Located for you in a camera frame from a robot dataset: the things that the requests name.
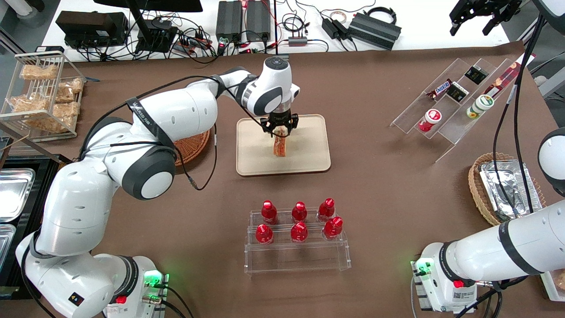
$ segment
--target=wicker basket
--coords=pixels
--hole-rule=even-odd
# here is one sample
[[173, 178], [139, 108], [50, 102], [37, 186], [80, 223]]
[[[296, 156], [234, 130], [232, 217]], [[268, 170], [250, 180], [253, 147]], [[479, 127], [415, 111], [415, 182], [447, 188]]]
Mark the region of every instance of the wicker basket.
[[[496, 154], [497, 160], [512, 160], [513, 157], [504, 153]], [[489, 196], [483, 186], [483, 180], [479, 174], [479, 166], [485, 162], [492, 161], [492, 153], [486, 153], [480, 156], [475, 163], [469, 169], [469, 189], [471, 189], [471, 194], [475, 205], [483, 217], [493, 226], [499, 225], [501, 221], [494, 214], [493, 208], [490, 205]], [[537, 194], [540, 197], [540, 203], [543, 207], [546, 206], [544, 195], [541, 193], [540, 185], [537, 184], [536, 180], [532, 178], [532, 183], [536, 188]]]
[[184, 138], [175, 141], [175, 146], [182, 153], [182, 159], [184, 162], [180, 162], [180, 156], [177, 156], [177, 161], [175, 166], [185, 165], [190, 160], [196, 158], [208, 143], [208, 138], [210, 137], [210, 131], [203, 132], [200, 135], [192, 136], [189, 138]]

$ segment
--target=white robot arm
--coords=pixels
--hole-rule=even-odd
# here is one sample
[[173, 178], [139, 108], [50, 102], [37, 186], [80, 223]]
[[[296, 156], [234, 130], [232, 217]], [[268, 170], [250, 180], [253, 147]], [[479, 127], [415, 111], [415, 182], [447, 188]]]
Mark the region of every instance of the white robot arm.
[[[565, 128], [543, 139], [538, 162], [565, 196]], [[454, 313], [475, 301], [476, 282], [565, 268], [565, 200], [461, 240], [432, 243], [414, 265], [432, 309]]]
[[133, 124], [105, 118], [86, 137], [82, 160], [55, 176], [40, 233], [16, 250], [23, 272], [65, 317], [90, 318], [103, 310], [108, 318], [152, 314], [158, 290], [149, 285], [163, 279], [153, 262], [89, 254], [102, 240], [115, 191], [121, 186], [140, 200], [167, 191], [175, 175], [173, 141], [209, 130], [219, 96], [253, 115], [269, 115], [263, 129], [272, 132], [276, 125], [296, 127], [290, 104], [298, 92], [288, 62], [270, 57], [259, 77], [236, 67], [183, 89], [128, 100]]

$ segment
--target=aluminum foil tray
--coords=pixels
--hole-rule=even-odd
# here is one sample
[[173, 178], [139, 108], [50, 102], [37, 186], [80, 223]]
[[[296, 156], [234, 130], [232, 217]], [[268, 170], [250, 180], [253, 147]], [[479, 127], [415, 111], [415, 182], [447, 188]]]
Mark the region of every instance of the aluminum foil tray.
[[14, 233], [16, 233], [16, 227], [14, 225], [0, 224], [0, 269], [2, 269], [4, 260], [8, 255]]
[[0, 223], [20, 216], [34, 179], [32, 169], [0, 170]]
[[[479, 168], [483, 185], [486, 193], [489, 196], [491, 206], [496, 214], [496, 217], [502, 222], [511, 220], [517, 217], [523, 217], [531, 213], [528, 207], [528, 198], [526, 196], [526, 189], [520, 165], [518, 160], [497, 160], [498, 175], [502, 182], [502, 188], [508, 195], [514, 209], [508, 203], [501, 187], [498, 183], [496, 172], [494, 171], [494, 161], [489, 161], [482, 164]], [[532, 208], [538, 211], [543, 208], [540, 198], [537, 194], [536, 188], [529, 175], [528, 169], [524, 164], [524, 172], [528, 182], [528, 189], [532, 199]]]

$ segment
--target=white desk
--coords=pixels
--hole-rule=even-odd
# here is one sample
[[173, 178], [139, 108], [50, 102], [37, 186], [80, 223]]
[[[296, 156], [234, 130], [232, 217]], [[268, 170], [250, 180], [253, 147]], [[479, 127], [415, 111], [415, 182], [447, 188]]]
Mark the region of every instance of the white desk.
[[[285, 13], [290, 13], [286, 3], [277, 0], [277, 18], [282, 20]], [[323, 9], [341, 8], [353, 11], [365, 5], [372, 4], [373, 0], [299, 0], [301, 3], [316, 6], [320, 11]], [[295, 0], [288, 0], [292, 9], [296, 10]], [[457, 0], [377, 0], [375, 7], [392, 8], [397, 14], [396, 25], [402, 28], [399, 38], [396, 40], [393, 50], [419, 50], [439, 48], [464, 48], [472, 46], [496, 46], [508, 43], [508, 37], [500, 25], [493, 28], [488, 36], [483, 35], [483, 28], [490, 17], [480, 16], [471, 19], [461, 25], [455, 36], [451, 36], [451, 20], [449, 13], [457, 3]], [[312, 7], [302, 6], [307, 10], [306, 21], [310, 22], [308, 29], [309, 39], [322, 39], [329, 43], [330, 51], [344, 51], [337, 40], [330, 40], [327, 33], [321, 27], [320, 14]], [[353, 13], [345, 13], [347, 21], [345, 27], [353, 19]], [[298, 15], [303, 18], [304, 11], [298, 9]], [[389, 15], [383, 12], [375, 12], [371, 17], [392, 22]], [[283, 38], [291, 36], [292, 33], [283, 29]], [[361, 50], [381, 50], [376, 46], [367, 44], [360, 40], [354, 40], [357, 48]], [[279, 45], [279, 53], [315, 52], [324, 51], [325, 44], [317, 42], [316, 45], [308, 44], [306, 47], [293, 47]], [[351, 41], [344, 41], [349, 50], [354, 50]]]
[[[280, 3], [282, 0], [277, 0], [276, 13], [279, 22], [285, 13], [289, 13], [290, 9], [286, 3]], [[296, 9], [294, 0], [288, 0], [291, 8]], [[218, 14], [218, 1], [217, 0], [201, 0], [203, 12], [200, 13], [180, 13], [183, 18], [190, 19], [201, 25], [206, 32], [211, 35], [213, 46], [216, 47], [218, 42], [215, 36], [216, 32], [216, 16]], [[274, 0], [271, 0], [271, 10], [274, 13]], [[342, 0], [302, 0], [302, 3], [315, 5], [318, 9], [323, 10], [326, 8], [342, 8], [345, 10], [355, 10], [364, 5], [370, 5], [371, 0], [352, 0], [344, 2]], [[397, 26], [402, 28], [400, 37], [394, 44], [394, 50], [411, 50], [411, 49], [437, 49], [437, 48], [459, 48], [471, 46], [495, 46], [508, 43], [508, 38], [504, 33], [501, 26], [495, 27], [488, 36], [483, 36], [482, 30], [490, 17], [477, 17], [468, 22], [465, 22], [459, 29], [456, 36], [452, 37], [449, 33], [451, 28], [451, 20], [449, 19], [449, 12], [453, 9], [457, 0], [378, 0], [375, 6], [391, 7], [397, 13]], [[337, 40], [330, 40], [328, 35], [321, 28], [321, 17], [318, 12], [312, 7], [303, 6], [306, 9], [306, 21], [310, 22], [308, 29], [309, 39], [321, 39], [329, 43], [329, 51], [343, 51], [340, 43]], [[123, 12], [129, 16], [129, 10], [124, 8], [104, 6], [94, 3], [92, 0], [61, 0], [59, 7], [55, 13], [55, 18], [49, 26], [49, 30], [45, 35], [43, 45], [61, 45], [65, 48], [65, 55], [71, 61], [85, 61], [85, 58], [80, 55], [76, 50], [73, 50], [64, 44], [64, 33], [57, 26], [55, 20], [59, 13], [63, 10], [67, 11], [98, 11], [98, 12]], [[353, 18], [353, 13], [346, 13], [347, 21], [344, 25], [347, 27]], [[298, 9], [298, 15], [304, 17], [304, 11]], [[390, 17], [381, 12], [376, 12], [371, 15], [374, 18], [390, 21]], [[133, 17], [129, 16], [130, 23], [133, 24]], [[193, 25], [183, 20], [181, 30], [193, 27]], [[292, 33], [288, 32], [282, 26], [277, 29], [279, 38], [281, 37], [280, 30], [282, 29], [282, 38], [291, 36]], [[137, 38], [138, 27], [134, 27], [132, 31], [133, 39]], [[272, 26], [272, 34], [274, 40], [275, 26]], [[325, 51], [325, 44], [322, 42], [309, 42], [307, 46], [290, 48], [288, 45], [281, 43], [279, 45], [279, 53], [302, 53], [302, 52], [320, 52]], [[355, 40], [359, 50], [380, 50], [379, 48]], [[350, 41], [345, 41], [346, 47], [353, 49]], [[108, 53], [115, 52], [121, 49], [122, 46], [112, 47], [108, 49]], [[248, 48], [263, 49], [262, 43], [253, 43]], [[127, 53], [125, 49], [121, 50], [118, 55]], [[153, 58], [164, 58], [163, 53], [153, 53], [150, 56]], [[131, 59], [131, 57], [124, 57], [120, 59]]]

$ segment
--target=qr code label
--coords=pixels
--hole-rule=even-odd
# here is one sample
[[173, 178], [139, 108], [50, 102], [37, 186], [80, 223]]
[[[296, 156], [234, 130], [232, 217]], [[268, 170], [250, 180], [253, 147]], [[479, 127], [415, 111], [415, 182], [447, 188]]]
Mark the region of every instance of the qr code label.
[[475, 289], [469, 288], [458, 288], [457, 291], [453, 292], [454, 302], [469, 302], [475, 298]]

